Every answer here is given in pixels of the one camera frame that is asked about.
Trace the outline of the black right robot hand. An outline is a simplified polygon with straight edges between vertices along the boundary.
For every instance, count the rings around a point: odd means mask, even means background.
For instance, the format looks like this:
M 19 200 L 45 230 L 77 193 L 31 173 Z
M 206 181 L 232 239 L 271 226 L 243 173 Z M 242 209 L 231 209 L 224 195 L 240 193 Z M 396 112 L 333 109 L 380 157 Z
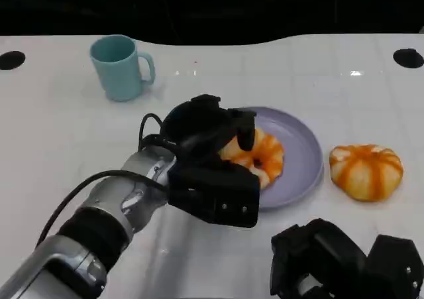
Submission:
M 301 298 L 299 285 L 311 275 L 319 290 L 335 298 L 358 298 L 366 255 L 330 221 L 293 225 L 271 238 L 270 294 Z

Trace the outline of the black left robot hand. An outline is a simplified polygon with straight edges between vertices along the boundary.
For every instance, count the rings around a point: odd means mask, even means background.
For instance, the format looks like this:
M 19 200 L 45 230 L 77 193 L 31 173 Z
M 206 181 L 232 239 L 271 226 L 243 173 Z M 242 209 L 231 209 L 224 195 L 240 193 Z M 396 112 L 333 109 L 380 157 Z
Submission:
M 220 107 L 221 98 L 202 94 L 173 108 L 162 122 L 160 134 L 175 143 L 188 160 L 205 161 L 232 139 L 244 151 L 252 150 L 256 113 Z

